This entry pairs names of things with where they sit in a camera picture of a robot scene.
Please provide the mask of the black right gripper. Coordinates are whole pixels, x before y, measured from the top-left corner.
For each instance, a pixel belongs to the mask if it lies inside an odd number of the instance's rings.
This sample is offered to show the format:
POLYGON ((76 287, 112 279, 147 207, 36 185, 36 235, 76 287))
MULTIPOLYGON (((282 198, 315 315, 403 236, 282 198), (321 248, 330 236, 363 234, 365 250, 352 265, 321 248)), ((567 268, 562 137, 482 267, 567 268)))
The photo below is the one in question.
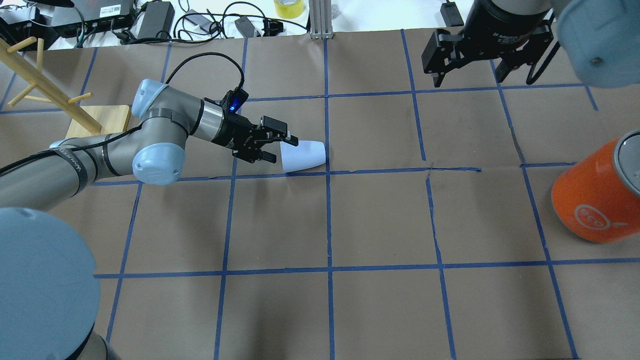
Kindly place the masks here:
POLYGON ((525 83, 535 84, 557 53, 554 44, 541 60, 554 39, 553 21, 544 20, 551 7, 549 0, 474 0, 462 30, 432 32, 422 52, 423 73, 440 88, 450 71, 502 54, 494 71, 499 84, 523 65, 529 66, 525 83))

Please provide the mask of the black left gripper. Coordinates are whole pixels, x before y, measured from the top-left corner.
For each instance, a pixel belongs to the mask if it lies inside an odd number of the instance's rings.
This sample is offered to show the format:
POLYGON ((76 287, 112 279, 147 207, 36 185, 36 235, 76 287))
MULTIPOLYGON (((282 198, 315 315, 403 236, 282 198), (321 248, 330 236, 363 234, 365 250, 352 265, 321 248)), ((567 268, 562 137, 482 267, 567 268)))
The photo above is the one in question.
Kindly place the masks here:
POLYGON ((244 116, 233 112, 222 114, 221 125, 211 142, 231 150, 233 157, 254 164, 265 161, 271 164, 278 162, 274 153, 262 150, 262 145, 273 142, 284 142, 293 147, 299 145, 299 139, 288 130, 288 124, 270 116, 261 116, 259 126, 251 123, 244 116))

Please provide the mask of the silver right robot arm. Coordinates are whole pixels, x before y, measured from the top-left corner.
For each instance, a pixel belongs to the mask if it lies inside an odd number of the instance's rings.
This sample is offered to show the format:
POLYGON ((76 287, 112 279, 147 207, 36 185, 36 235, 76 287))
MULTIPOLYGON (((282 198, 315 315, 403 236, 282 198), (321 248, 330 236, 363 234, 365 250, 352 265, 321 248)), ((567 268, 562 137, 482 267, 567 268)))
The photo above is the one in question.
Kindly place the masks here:
POLYGON ((497 82, 528 65, 531 85, 560 49, 583 84, 608 89, 639 82, 637 0, 475 0, 465 22, 447 1, 441 13, 448 27, 461 30, 435 29, 423 50, 423 72, 436 88, 454 69, 495 59, 497 82))

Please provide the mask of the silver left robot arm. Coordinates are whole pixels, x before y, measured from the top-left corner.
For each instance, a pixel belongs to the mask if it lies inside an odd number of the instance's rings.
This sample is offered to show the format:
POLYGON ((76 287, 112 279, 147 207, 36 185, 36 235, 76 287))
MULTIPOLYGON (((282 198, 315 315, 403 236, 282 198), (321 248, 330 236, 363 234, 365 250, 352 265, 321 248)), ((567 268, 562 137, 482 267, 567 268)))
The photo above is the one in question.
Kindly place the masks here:
POLYGON ((242 89, 219 102, 146 79, 132 104, 140 125, 69 137, 1 169, 1 358, 118 360, 95 329, 101 283, 87 242, 50 210, 97 180, 133 175, 167 186, 181 177, 193 136, 245 162, 277 162, 263 145, 298 145, 285 122, 238 114, 242 89))

